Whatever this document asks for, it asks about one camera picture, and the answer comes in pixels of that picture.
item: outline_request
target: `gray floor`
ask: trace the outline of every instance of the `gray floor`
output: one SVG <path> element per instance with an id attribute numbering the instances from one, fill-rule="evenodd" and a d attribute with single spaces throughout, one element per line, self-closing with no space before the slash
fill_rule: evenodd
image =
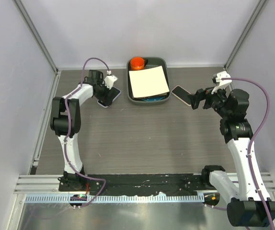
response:
<path id="1" fill-rule="evenodd" d="M 181 85 L 195 93 L 213 85 L 213 74 L 222 68 L 168 69 L 170 89 Z M 173 95 L 162 105 L 137 106 L 126 94 L 126 70 L 112 73 L 122 91 L 108 109 L 95 98 L 81 107 L 79 149 L 86 173 L 199 173 L 207 164 L 235 172 L 232 156 L 219 131 L 220 117 L 211 109 L 197 110 Z M 80 71 L 63 71 L 57 96 L 79 83 Z M 48 128 L 37 174 L 62 174 L 60 143 Z"/>

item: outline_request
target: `dark gray tray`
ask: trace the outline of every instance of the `dark gray tray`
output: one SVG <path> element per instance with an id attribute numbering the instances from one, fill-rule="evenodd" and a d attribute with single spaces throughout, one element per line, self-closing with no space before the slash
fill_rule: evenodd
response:
<path id="1" fill-rule="evenodd" d="M 150 69 L 154 68 L 157 66 L 162 66 L 165 79 L 167 82 L 168 87 L 170 87 L 169 82 L 168 82 L 168 76 L 167 76 L 167 67 L 166 67 L 166 62 L 159 57 L 144 57 L 144 59 L 147 60 L 147 64 L 145 66 L 145 69 Z M 131 83 L 130 83 L 130 77 L 129 77 L 129 71 L 131 70 L 130 66 L 130 60 L 127 62 L 127 95 L 129 100 L 136 105 L 154 105 L 154 104 L 163 104 L 165 103 L 171 96 L 171 92 L 168 92 L 163 99 L 159 101 L 143 101 L 142 99 L 134 99 L 132 96 L 132 89 L 131 89 Z"/>

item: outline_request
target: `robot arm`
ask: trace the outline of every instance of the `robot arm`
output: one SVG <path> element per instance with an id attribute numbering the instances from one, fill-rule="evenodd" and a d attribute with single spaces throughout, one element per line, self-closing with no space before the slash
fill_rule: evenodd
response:
<path id="1" fill-rule="evenodd" d="M 221 166 L 206 166 L 202 171 L 202 178 L 209 186 L 214 186 L 228 204 L 227 215 L 232 226 L 266 227 L 269 225 L 268 218 L 253 182 L 248 161 L 247 149 L 252 138 L 252 128 L 245 116 L 249 106 L 249 94 L 234 89 L 227 97 L 225 88 L 231 80 L 222 78 L 230 78 L 230 75 L 226 71 L 216 74 L 213 77 L 215 87 L 199 89 L 196 94 L 189 94 L 188 97 L 193 109 L 197 109 L 200 101 L 205 100 L 203 109 L 213 108 L 221 116 L 220 132 L 232 154 L 239 187 L 228 178 Z M 255 177 L 274 219 L 275 202 L 271 201 L 263 184 L 255 157 L 254 143 L 250 155 Z"/>
<path id="2" fill-rule="evenodd" d="M 52 100 L 50 127 L 54 130 L 61 143 L 65 161 L 63 177 L 59 178 L 61 182 L 59 191 L 79 190 L 83 189 L 86 185 L 86 179 L 78 176 L 65 158 L 64 139 L 69 130 L 68 115 L 64 114 L 66 111 L 65 98 L 70 95 L 68 104 L 71 115 L 71 131 L 67 138 L 67 156 L 72 166 L 81 174 L 85 174 L 78 148 L 78 132 L 81 127 L 80 106 L 86 100 L 95 96 L 101 106 L 108 107 L 120 94 L 120 91 L 113 87 L 114 82 L 117 80 L 117 77 L 114 75 L 108 75 L 103 79 L 102 72 L 90 70 L 89 76 L 84 80 L 83 84 L 79 84 L 71 93 L 63 97 L 55 97 Z"/>

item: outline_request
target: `white connector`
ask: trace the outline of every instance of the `white connector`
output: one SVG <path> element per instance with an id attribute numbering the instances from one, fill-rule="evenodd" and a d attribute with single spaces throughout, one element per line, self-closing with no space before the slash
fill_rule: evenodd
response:
<path id="1" fill-rule="evenodd" d="M 112 89 L 113 85 L 114 85 L 114 82 L 117 81 L 117 77 L 115 75 L 108 75 L 105 77 L 104 79 L 104 82 L 105 82 L 105 86 L 108 88 L 108 89 Z"/>
<path id="2" fill-rule="evenodd" d="M 211 94 L 216 93 L 219 89 L 225 89 L 232 82 L 232 80 L 222 80 L 222 78 L 230 78 L 226 71 L 222 71 L 214 75 L 216 87 L 212 90 Z"/>

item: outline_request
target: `white wall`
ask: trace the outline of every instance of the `white wall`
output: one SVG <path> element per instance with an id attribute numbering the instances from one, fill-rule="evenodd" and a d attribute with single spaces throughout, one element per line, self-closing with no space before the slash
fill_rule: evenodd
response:
<path id="1" fill-rule="evenodd" d="M 53 71 L 10 0 L 0 0 L 0 230 L 28 173 Z"/>
<path id="2" fill-rule="evenodd" d="M 89 57 L 123 67 L 133 56 L 162 57 L 168 65 L 223 65 L 257 2 L 23 0 L 59 68 L 81 68 Z"/>
<path id="3" fill-rule="evenodd" d="M 275 183 L 275 0 L 270 0 L 235 57 L 229 72 L 232 77 L 249 78 L 261 83 L 271 99 L 268 121 L 256 139 L 256 154 L 263 171 L 269 171 Z M 248 83 L 235 82 L 250 94 L 248 119 L 254 131 L 265 112 L 260 90 Z"/>

